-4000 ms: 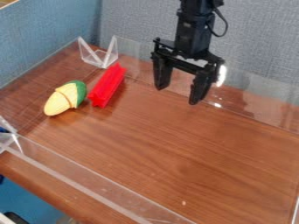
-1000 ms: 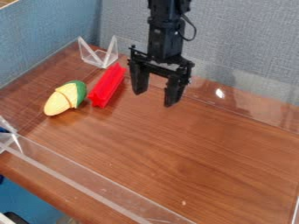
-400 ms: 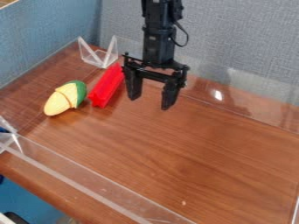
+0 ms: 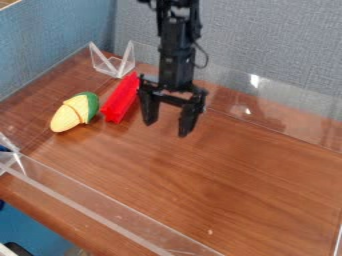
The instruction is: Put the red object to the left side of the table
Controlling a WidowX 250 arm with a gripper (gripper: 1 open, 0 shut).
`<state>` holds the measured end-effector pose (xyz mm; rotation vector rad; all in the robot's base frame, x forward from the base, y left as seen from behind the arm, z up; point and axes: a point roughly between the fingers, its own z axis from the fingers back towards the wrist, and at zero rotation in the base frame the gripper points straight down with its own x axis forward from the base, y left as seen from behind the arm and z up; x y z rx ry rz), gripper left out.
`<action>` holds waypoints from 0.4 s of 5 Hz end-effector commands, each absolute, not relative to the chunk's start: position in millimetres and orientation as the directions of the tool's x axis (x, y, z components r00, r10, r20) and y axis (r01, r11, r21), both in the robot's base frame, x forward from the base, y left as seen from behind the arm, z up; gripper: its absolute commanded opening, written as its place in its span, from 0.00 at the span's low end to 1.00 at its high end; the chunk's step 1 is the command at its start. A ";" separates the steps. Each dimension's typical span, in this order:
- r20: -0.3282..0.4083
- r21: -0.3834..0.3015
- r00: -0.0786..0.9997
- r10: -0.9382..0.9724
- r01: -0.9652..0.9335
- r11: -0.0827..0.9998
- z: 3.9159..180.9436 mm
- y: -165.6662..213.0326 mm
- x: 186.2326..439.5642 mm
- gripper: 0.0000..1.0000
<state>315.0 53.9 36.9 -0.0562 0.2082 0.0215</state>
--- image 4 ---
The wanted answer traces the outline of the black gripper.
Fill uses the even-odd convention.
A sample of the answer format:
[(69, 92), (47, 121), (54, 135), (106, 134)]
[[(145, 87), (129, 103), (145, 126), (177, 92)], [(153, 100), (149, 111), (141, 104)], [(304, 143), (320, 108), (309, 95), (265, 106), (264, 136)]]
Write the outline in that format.
[(141, 75), (138, 96), (145, 124), (150, 126), (158, 121), (159, 105), (170, 104), (182, 108), (178, 135), (186, 137), (195, 128), (199, 115), (205, 112), (207, 95), (209, 91), (194, 84), (181, 91), (170, 91), (157, 81)]

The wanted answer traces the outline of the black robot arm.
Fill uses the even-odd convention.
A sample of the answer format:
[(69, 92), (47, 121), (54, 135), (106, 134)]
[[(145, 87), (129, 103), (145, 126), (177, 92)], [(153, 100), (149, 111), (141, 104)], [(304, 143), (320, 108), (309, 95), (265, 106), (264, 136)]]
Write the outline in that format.
[(193, 83), (195, 53), (206, 51), (198, 45), (201, 38), (199, 0), (138, 0), (157, 12), (159, 45), (159, 78), (157, 82), (141, 75), (138, 95), (146, 125), (159, 118), (159, 106), (165, 102), (182, 108), (178, 136), (186, 137), (194, 130), (199, 115), (205, 112), (209, 91)]

